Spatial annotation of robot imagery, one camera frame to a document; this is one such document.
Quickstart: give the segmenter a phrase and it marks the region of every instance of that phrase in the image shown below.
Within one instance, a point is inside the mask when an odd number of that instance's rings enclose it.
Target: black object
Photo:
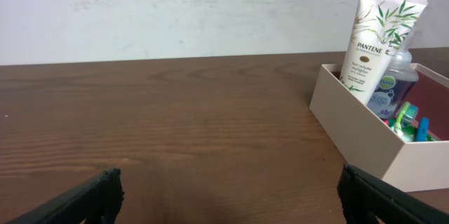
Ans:
[[[8,223],[112,224],[124,194],[120,170],[111,169]]]
[[[345,164],[337,186],[348,224],[449,223],[449,215]]]

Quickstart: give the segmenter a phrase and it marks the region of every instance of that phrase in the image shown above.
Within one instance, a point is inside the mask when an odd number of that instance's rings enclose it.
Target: blue object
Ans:
[[[415,141],[427,141],[427,129],[429,128],[429,119],[422,118],[416,132]]]

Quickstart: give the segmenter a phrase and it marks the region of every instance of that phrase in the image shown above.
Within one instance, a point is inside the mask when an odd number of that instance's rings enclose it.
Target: brand logo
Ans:
[[[367,58],[366,56],[361,56],[360,57],[360,61],[362,61],[362,62],[369,62],[370,58]]]
[[[379,83],[379,87],[384,90],[391,89],[395,85],[396,85],[396,80],[394,77],[391,77],[391,76],[383,76]]]
[[[391,98],[388,93],[375,92],[370,99],[369,107],[386,107],[390,104]]]
[[[381,54],[382,51],[383,51],[383,49],[381,49],[381,48],[376,48],[374,46],[363,44],[361,42],[359,42],[357,44],[357,48],[366,49],[367,51],[376,52],[376,53],[379,53],[379,54]]]

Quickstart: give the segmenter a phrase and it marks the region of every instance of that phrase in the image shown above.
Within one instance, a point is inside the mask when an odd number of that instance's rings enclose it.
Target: cardboard box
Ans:
[[[406,143],[345,88],[336,75],[341,65],[322,65],[310,104],[348,163],[398,189],[411,192],[449,187],[449,79],[412,64],[420,80],[405,100],[428,117],[442,141]]]

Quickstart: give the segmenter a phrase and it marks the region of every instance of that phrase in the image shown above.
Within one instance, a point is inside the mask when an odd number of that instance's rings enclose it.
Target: bottle label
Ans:
[[[383,76],[367,104],[368,108],[381,119],[393,117],[404,95],[414,83],[397,80],[393,76]]]

